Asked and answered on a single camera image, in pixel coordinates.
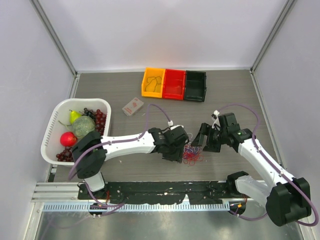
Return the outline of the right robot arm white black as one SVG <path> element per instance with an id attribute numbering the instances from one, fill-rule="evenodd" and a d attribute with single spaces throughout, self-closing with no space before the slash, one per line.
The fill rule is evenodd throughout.
<path id="1" fill-rule="evenodd" d="M 234 113 L 212 115 L 213 124 L 202 123 L 191 146 L 205 152 L 218 153 L 227 145 L 245 158 L 259 173 L 263 183 L 244 171 L 227 176 L 226 193 L 233 198 L 246 195 L 266 210 L 278 227 L 309 217 L 310 185 L 303 177 L 296 178 L 278 164 L 262 147 L 252 131 L 242 129 Z"/>

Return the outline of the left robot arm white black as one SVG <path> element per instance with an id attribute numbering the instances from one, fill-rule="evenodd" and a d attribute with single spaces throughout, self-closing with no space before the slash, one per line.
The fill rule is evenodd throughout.
<path id="1" fill-rule="evenodd" d="M 125 136 L 102 136 L 91 131 L 71 149 L 74 165 L 69 178 L 77 175 L 84 180 L 89 194 L 100 200 L 107 192 L 101 172 L 105 161 L 132 154 L 157 153 L 164 160 L 181 163 L 188 142 L 189 136 L 181 125 L 165 129 L 153 127 Z"/>

